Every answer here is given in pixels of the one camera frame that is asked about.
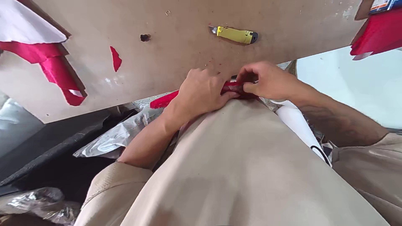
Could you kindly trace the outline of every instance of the red felt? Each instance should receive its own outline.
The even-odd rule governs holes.
[[[120,59],[119,54],[115,48],[110,47],[110,50],[112,51],[113,68],[115,69],[115,72],[117,72],[123,61]]]
[[[69,91],[80,92],[65,64],[64,54],[57,45],[58,43],[25,44],[0,41],[0,49],[13,52],[31,64],[39,63],[47,80],[61,88],[67,103],[78,106],[85,97],[76,96]]]
[[[221,95],[226,93],[226,92],[236,92],[240,94],[239,97],[236,99],[256,99],[258,96],[252,94],[252,93],[247,93],[243,91],[243,85],[238,83],[238,82],[225,82],[224,86],[222,87],[221,90]],[[150,107],[152,109],[157,109],[161,107],[167,107],[169,103],[178,95],[178,90],[174,91],[172,93],[169,93],[163,97],[160,97],[150,103]]]
[[[371,15],[363,35],[352,45],[351,55],[382,53],[402,47],[402,8]]]

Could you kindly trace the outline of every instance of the crumpled plastic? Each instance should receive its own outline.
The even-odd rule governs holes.
[[[54,187],[0,197],[0,214],[2,215],[30,213],[65,226],[74,225],[80,207],[79,203],[64,201],[62,191]]]
[[[75,157],[100,156],[120,147],[127,147],[132,139],[162,112],[163,108],[151,109],[148,105],[139,113],[120,122],[91,143],[76,151],[73,155]]]

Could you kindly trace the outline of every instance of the beige shirt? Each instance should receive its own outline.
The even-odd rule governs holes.
[[[372,196],[370,202],[396,213],[402,206],[401,196],[394,196],[402,188],[401,139],[388,136],[378,145],[335,150],[334,169],[350,174],[347,180],[358,178],[356,188]],[[376,164],[380,158],[383,165]],[[377,179],[380,185],[371,181]],[[118,162],[100,172],[76,225],[388,224],[272,111],[257,101],[231,100],[181,131],[173,154],[154,174]]]

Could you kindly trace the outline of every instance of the red debris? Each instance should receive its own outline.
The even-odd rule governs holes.
[[[117,53],[115,48],[110,47],[110,50],[112,51],[113,68],[115,69],[115,72],[117,72],[122,63],[122,60],[120,59],[119,54]]]

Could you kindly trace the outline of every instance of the wooden board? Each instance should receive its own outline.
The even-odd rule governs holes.
[[[234,75],[245,63],[281,63],[344,47],[364,22],[353,20],[356,0],[34,2],[71,34],[64,43],[67,59],[88,94],[81,106],[69,106],[39,65],[2,54],[0,89],[44,123],[178,89],[192,68]],[[252,45],[235,45],[211,34],[208,24],[259,37]],[[141,42],[140,34],[150,34],[151,41]],[[109,46],[123,60],[117,73]]]

